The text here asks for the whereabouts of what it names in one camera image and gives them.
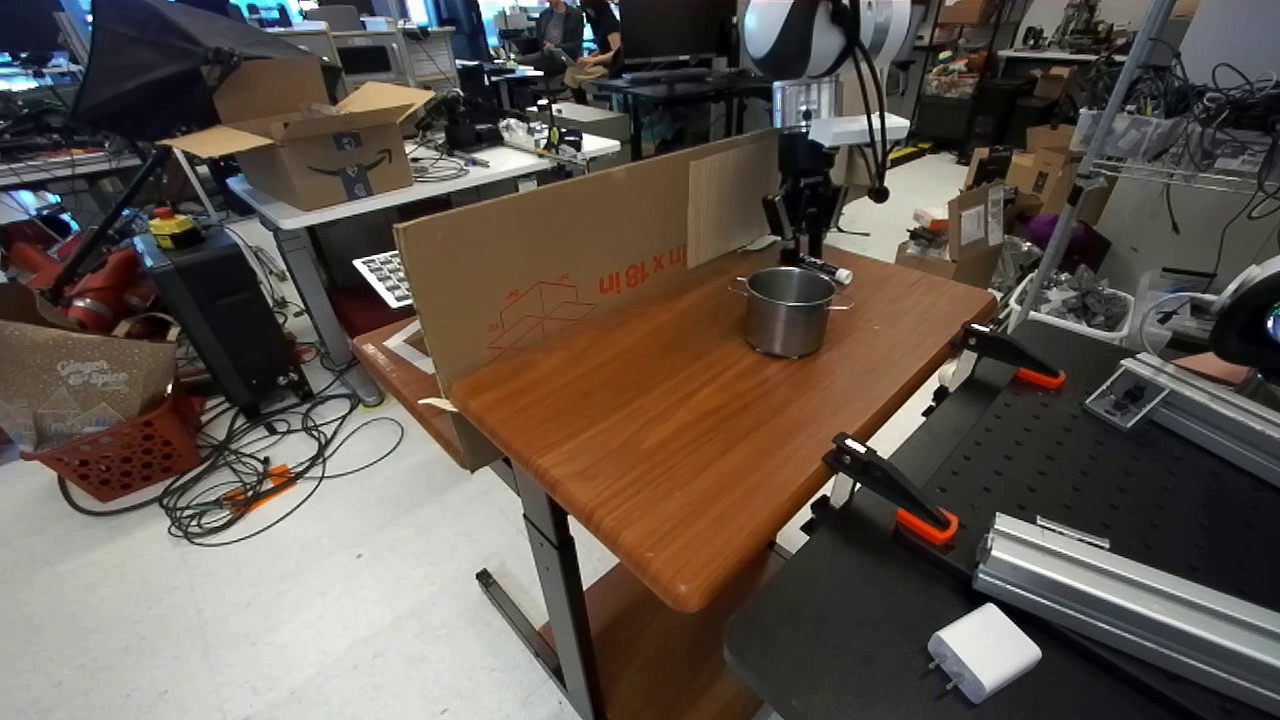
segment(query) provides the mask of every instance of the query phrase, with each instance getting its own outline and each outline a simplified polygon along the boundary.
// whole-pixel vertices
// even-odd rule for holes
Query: table top
[[[834,430],[871,436],[990,294],[832,251],[856,272],[806,361],[744,348],[716,258],[450,385],[457,407],[669,606],[706,606],[823,485]]]
[[[0,161],[0,188],[54,184],[75,177],[132,171],[141,166],[129,150],[102,147],[61,147],[26,161]]]
[[[1255,717],[1020,613],[1013,617],[1044,646],[1044,663],[981,709],[959,697],[940,698],[943,675],[922,672],[922,642],[985,603],[969,587],[969,569],[990,513],[1046,516],[1106,537],[1121,555],[1228,583],[1259,603],[1280,599],[1263,555],[1280,537],[1266,518],[1280,491],[1165,426],[1115,430],[1088,417],[1083,395],[1124,348],[1046,323],[1025,323],[1020,338],[1066,369],[1060,395],[1007,388],[1005,365],[981,365],[975,381],[890,457],[962,518],[943,565],[864,513],[839,507],[728,623],[728,663],[774,711],[796,720]]]
[[[1063,50],[1063,46],[1001,46],[1001,60],[1025,60],[1025,63],[1097,63],[1097,50]]]
[[[617,155],[617,150],[619,150],[619,138],[585,132],[585,155],[587,161]],[[505,147],[505,143],[470,150],[470,161],[479,161],[479,165],[467,165],[467,171],[450,177],[450,178],[416,178],[406,188],[390,188],[390,190],[375,190],[375,196],[361,196],[361,199],[333,202],[333,206],[310,206],[310,211],[252,188],[242,177],[233,177],[227,188],[268,226],[305,230],[305,226],[319,226],[319,225],[337,225],[337,218],[350,218],[350,215],[369,215],[369,211],[386,211],[386,206],[419,202],[419,199],[433,199],[433,196],[457,196],[457,190],[467,190],[467,188],[505,184],[505,178],[521,178],[521,177],[535,177],[535,171],[557,166],[557,161],[543,161],[543,155],[531,155],[531,150],[521,150],[521,147]]]

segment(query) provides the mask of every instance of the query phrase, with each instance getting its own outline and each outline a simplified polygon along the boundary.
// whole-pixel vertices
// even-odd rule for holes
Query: metal pot
[[[774,264],[749,275],[749,348],[810,356],[826,337],[834,281],[820,267]]]

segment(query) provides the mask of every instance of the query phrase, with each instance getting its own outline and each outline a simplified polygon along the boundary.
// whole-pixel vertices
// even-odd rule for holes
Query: white wall
[[[1050,33],[1066,0],[1031,0],[1025,23]],[[1148,0],[1098,0],[1097,20],[1140,28]],[[1247,74],[1280,74],[1280,0],[1199,0],[1183,35],[1183,63],[1192,78],[1209,78],[1216,60],[1239,63]]]
[[[1276,28],[1276,0],[1199,0],[1199,11],[1183,35],[1183,63],[1192,78],[1209,78],[1216,60],[1230,60],[1247,74],[1280,74]]]

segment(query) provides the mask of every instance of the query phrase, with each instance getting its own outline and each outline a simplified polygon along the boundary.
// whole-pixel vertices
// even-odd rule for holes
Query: person
[[[569,8],[569,0],[547,0],[547,8],[535,15],[535,35],[540,71],[547,87],[559,87],[569,63],[585,54],[585,11]]]
[[[580,2],[592,35],[597,35],[597,54],[580,54],[569,71],[563,83],[585,94],[585,87],[600,83],[605,74],[617,74],[622,68],[622,33],[617,23],[617,11],[608,0],[585,0]]]

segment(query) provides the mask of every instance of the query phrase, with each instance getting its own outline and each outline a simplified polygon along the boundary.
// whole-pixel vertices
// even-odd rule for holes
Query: cardboard
[[[197,161],[238,155],[258,190],[325,206],[413,184],[398,122],[426,98],[419,87],[361,83],[328,105],[319,60],[248,60],[212,94],[224,122],[168,143]]]
[[[949,202],[949,230],[940,242],[903,238],[897,264],[926,275],[987,289],[1005,242],[1005,188],[981,184]]]
[[[686,161],[686,264],[738,251],[766,237],[760,196],[774,196],[774,132],[744,134],[730,150],[706,143]]]
[[[1060,98],[1066,91],[1073,91],[1073,68],[1066,63],[1046,63],[1046,68],[1037,71],[1031,94]]]
[[[969,249],[959,257],[949,257],[943,249],[921,249],[912,238],[903,238],[897,249],[897,264],[903,267],[917,267],[917,272],[926,272],[926,275],[949,275],[955,282],[973,282],[973,289],[987,289],[990,282],[990,272],[994,272],[994,249],[981,242],[981,249]]]
[[[151,407],[174,375],[174,348],[22,320],[0,320],[0,426],[22,451],[101,436]]]
[[[987,23],[987,0],[943,0],[935,23]]]
[[[1073,150],[1074,122],[1031,122],[1025,143],[1027,150]]]
[[[395,225],[444,395],[450,381],[505,350],[656,290],[691,264],[691,242],[698,258],[713,258],[720,249],[754,238],[762,230],[760,188],[774,177],[744,171],[744,161],[762,147],[772,132]],[[467,464],[497,459],[463,417],[450,424],[467,442]]]
[[[1074,165],[1060,150],[1013,150],[1005,184],[1037,196],[1044,211],[1060,211],[1073,196]]]

